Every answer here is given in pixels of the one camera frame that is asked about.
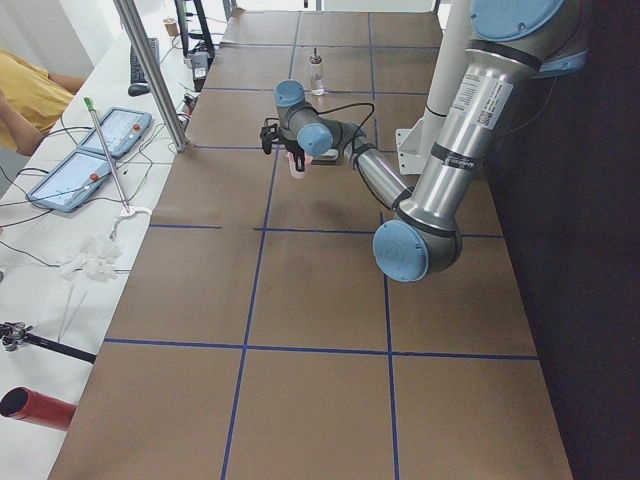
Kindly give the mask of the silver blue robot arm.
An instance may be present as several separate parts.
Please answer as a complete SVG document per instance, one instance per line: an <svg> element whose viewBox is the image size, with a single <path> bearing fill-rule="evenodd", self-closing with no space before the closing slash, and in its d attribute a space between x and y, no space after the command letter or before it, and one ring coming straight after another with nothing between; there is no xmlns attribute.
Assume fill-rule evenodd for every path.
<svg viewBox="0 0 640 480"><path fill-rule="evenodd" d="M263 125L262 148L283 146L297 178L328 152L347 159L393 215L374 234L378 267L398 282L421 280L459 258L456 210L518 88L580 69L590 16L587 1L454 2L424 114L398 131L399 153L422 169L415 185L389 165L361 125L323 117L295 80L275 87L277 120Z"/></svg>

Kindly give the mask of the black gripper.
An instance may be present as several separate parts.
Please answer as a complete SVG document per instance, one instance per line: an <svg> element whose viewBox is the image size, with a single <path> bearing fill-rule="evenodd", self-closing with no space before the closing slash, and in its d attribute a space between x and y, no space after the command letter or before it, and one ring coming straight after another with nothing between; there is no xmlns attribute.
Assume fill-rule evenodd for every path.
<svg viewBox="0 0 640 480"><path fill-rule="evenodd" d="M305 153L304 150L295 139L289 139L285 136L284 130L277 122L269 124L268 119L264 120L260 131L260 140L262 150L266 155L270 155L272 148L276 145L284 146L287 152L294 153L292 155L292 172L305 172L305 157L300 156Z"/></svg>

